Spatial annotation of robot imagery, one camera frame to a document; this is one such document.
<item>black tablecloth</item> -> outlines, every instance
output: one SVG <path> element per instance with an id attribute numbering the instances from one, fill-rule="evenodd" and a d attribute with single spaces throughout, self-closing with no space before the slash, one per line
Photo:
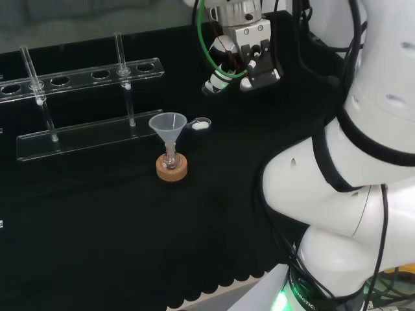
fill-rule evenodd
<path id="1" fill-rule="evenodd" d="M 238 85 L 201 94 L 211 71 L 191 27 L 123 38 L 127 60 L 159 57 L 166 72 L 133 84 L 136 113 L 161 108 L 213 122 L 181 134 L 189 174 L 174 185 L 156 175 L 156 136 L 17 163 L 16 136 L 44 130 L 42 116 L 33 100 L 0 106 L 1 310 L 165 310 L 281 262 L 252 207 L 252 178 L 271 150 L 310 135 L 332 91 L 301 70 L 291 17 L 278 16 L 285 76 L 248 94 Z M 210 42 L 208 26 L 204 33 Z M 337 74 L 335 55 L 302 45 L 310 67 Z M 30 53 L 39 75 L 117 61 L 113 38 Z M 0 56 L 0 73 L 26 76 L 19 53 Z M 48 105 L 57 128 L 125 115 L 120 86 L 49 96 Z M 291 239 L 305 229 L 276 222 Z"/>

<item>glass test tube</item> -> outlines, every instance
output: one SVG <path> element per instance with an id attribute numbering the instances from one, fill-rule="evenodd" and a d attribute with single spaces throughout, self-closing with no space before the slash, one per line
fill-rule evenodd
<path id="1" fill-rule="evenodd" d="M 117 57 L 118 57 L 118 64 L 119 68 L 117 70 L 118 75 L 120 76 L 128 76 L 130 74 L 130 68 L 128 68 L 125 64 L 125 55 L 124 55 L 124 48 L 123 48 L 123 41 L 121 39 L 121 33 L 115 32 L 115 46 L 117 47 Z M 125 106 L 127 109 L 128 114 L 128 121 L 131 127 L 136 126 L 136 121 L 134 119 L 134 106 L 132 103 L 132 96 L 131 96 L 131 82 L 129 80 L 121 82 L 121 87 L 123 87 L 124 93 L 124 101 Z"/>
<path id="2" fill-rule="evenodd" d="M 41 83 L 38 79 L 38 76 L 36 74 L 36 71 L 34 70 L 34 66 L 32 63 L 32 58 L 30 57 L 29 50 L 27 49 L 26 45 L 23 45 L 20 47 L 20 53 L 23 58 L 23 61 L 25 62 L 26 70 L 30 78 L 30 89 L 33 90 L 33 93 L 35 95 L 35 100 L 37 105 L 39 105 L 43 120 L 45 121 L 45 125 L 47 130 L 49 131 L 49 134 L 51 135 L 51 139 L 53 142 L 58 141 L 58 135 L 56 134 L 56 130 L 53 125 L 53 121 L 51 118 L 51 115 L 49 114 L 49 109 L 46 105 L 46 95 L 43 92 L 43 83 Z"/>

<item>white powder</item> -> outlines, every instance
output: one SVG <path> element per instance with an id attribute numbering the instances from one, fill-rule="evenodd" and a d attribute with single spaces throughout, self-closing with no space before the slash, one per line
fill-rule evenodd
<path id="1" fill-rule="evenodd" d="M 207 123 L 206 121 L 202 121 L 202 122 L 196 122 L 194 124 L 192 124 L 192 129 L 198 131 L 198 130 L 204 130 L 205 128 L 209 127 L 209 123 Z"/>

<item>green led light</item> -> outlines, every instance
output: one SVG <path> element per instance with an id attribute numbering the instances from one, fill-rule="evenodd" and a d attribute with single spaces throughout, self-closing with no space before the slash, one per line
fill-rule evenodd
<path id="1" fill-rule="evenodd" d="M 284 292 L 280 292 L 275 298 L 274 303 L 272 303 L 271 311 L 283 311 L 287 306 L 288 301 Z"/>

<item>gray background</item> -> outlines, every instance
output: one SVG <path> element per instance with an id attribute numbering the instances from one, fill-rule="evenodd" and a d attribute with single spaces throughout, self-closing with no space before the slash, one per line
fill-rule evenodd
<path id="1" fill-rule="evenodd" d="M 183 0 L 0 0 L 0 53 L 190 24 Z"/>

